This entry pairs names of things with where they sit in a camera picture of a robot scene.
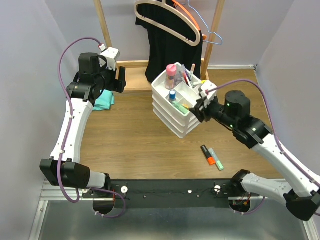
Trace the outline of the grey capped white marker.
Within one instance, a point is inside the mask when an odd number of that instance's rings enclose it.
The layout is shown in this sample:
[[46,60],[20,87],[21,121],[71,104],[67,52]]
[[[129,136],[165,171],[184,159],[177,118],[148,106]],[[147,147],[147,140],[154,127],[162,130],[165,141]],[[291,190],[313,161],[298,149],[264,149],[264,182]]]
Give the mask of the grey capped white marker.
[[183,75],[183,77],[185,78],[186,84],[187,84],[190,88],[193,89],[193,88],[194,88],[194,85],[193,85],[193,83],[192,83],[192,80],[190,79],[189,73],[188,73],[188,71],[187,71],[187,69],[186,69],[186,67],[185,67],[184,64],[181,65],[181,70],[182,70],[182,75]]

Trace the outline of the red clear pen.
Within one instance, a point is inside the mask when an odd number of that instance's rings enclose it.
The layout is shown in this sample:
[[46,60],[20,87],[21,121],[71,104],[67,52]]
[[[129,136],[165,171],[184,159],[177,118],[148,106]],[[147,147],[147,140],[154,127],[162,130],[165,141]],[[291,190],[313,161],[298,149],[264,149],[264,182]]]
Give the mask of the red clear pen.
[[182,73],[182,76],[183,76],[183,79],[184,79],[184,81],[185,81],[186,85],[189,87],[190,85],[189,85],[188,77],[187,77],[186,73],[185,73],[185,72],[183,72],[183,73]]

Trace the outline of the grey green highlighter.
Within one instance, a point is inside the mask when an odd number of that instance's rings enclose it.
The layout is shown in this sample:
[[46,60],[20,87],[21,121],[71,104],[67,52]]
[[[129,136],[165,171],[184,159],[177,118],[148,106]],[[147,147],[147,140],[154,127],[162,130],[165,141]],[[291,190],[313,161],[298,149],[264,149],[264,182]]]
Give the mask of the grey green highlighter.
[[213,150],[213,148],[209,148],[208,149],[210,154],[212,155],[212,157],[214,158],[215,160],[215,165],[217,166],[218,170],[219,171],[223,171],[224,170],[224,166],[223,164],[221,163],[220,159],[218,158],[217,154],[215,153],[215,151]]

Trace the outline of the pink capped white marker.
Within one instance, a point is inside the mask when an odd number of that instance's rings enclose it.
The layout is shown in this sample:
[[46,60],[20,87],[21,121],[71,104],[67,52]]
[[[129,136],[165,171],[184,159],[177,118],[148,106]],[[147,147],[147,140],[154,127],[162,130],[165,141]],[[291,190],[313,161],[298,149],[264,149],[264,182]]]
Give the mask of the pink capped white marker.
[[185,73],[185,74],[186,74],[187,79],[188,79],[189,87],[192,89],[192,88],[193,88],[193,85],[192,85],[192,83],[191,83],[190,80],[189,80],[188,74],[187,74],[187,73]]

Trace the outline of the blue grey glue stick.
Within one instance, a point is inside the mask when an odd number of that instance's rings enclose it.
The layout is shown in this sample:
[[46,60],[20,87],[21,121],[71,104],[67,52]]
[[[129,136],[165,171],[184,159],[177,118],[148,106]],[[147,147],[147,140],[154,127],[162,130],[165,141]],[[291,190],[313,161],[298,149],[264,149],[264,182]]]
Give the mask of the blue grey glue stick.
[[173,103],[173,102],[175,102],[176,100],[177,100],[177,98],[176,98],[176,91],[175,91],[175,90],[171,90],[171,91],[169,92],[168,101],[169,101],[170,103]]

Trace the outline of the clear round clip jar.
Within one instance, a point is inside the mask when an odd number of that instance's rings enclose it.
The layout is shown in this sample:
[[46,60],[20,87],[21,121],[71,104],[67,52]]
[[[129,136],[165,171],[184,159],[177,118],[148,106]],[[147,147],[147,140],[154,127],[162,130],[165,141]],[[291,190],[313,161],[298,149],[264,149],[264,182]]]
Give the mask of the clear round clip jar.
[[179,72],[177,72],[176,75],[175,75],[174,84],[175,84],[175,86],[177,86],[180,83],[181,82],[180,82]]

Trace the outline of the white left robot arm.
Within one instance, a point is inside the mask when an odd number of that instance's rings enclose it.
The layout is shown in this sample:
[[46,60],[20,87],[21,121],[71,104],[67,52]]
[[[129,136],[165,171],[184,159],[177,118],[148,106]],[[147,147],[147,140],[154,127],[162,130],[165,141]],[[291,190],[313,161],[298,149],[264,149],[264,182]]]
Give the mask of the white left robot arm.
[[116,68],[118,49],[109,47],[102,53],[82,53],[79,71],[66,88],[66,111],[57,143],[49,159],[42,159],[40,170],[53,186],[88,189],[101,198],[111,191],[109,174],[94,172],[80,163],[81,144],[89,116],[96,100],[106,91],[122,93],[126,86],[125,67]]

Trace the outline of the black orange highlighter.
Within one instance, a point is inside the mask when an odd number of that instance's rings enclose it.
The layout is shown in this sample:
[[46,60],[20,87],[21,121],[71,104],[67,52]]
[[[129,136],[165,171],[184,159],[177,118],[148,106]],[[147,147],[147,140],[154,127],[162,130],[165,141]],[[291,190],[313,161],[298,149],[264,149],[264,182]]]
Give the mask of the black orange highlighter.
[[201,151],[203,152],[208,164],[210,166],[214,165],[216,163],[216,161],[213,158],[213,156],[211,155],[211,153],[209,152],[208,148],[205,145],[202,145],[200,148],[201,148]]

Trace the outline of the small green highlighter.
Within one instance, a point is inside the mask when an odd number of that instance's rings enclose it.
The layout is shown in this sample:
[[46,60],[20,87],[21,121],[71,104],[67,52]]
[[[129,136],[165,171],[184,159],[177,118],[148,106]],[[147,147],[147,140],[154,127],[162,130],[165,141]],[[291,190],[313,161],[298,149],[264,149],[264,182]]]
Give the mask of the small green highlighter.
[[177,101],[173,101],[171,103],[178,111],[180,111],[183,115],[187,115],[189,110],[185,108],[183,105],[178,103]]

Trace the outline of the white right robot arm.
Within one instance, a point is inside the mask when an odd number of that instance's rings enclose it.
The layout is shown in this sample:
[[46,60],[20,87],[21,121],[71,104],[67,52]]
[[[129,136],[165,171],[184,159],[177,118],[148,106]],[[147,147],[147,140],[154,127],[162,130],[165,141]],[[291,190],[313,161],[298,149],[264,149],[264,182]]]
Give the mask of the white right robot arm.
[[236,196],[253,193],[275,200],[299,220],[309,221],[320,207],[320,178],[285,151],[270,127],[251,115],[251,101],[242,91],[227,92],[224,104],[204,90],[198,95],[190,112],[200,122],[216,120],[232,131],[240,143],[268,160],[286,180],[279,183],[242,169],[230,180],[230,191]]

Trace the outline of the peach capped white marker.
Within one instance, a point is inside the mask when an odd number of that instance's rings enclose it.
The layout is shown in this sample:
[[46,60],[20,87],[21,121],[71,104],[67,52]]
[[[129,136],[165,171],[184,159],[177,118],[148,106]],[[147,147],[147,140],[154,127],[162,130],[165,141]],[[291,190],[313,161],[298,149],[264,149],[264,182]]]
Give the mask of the peach capped white marker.
[[192,81],[192,79],[193,79],[195,67],[196,67],[196,64],[193,63],[193,64],[191,65],[190,74],[189,74],[189,79],[190,79],[190,81]]

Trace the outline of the pink capped clear bottle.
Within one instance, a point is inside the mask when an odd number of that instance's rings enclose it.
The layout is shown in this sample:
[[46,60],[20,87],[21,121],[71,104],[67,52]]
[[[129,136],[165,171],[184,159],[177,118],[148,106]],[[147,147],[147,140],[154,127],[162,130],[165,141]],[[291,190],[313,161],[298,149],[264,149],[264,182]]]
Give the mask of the pink capped clear bottle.
[[175,87],[177,66],[175,64],[169,64],[166,67],[165,88],[172,90]]

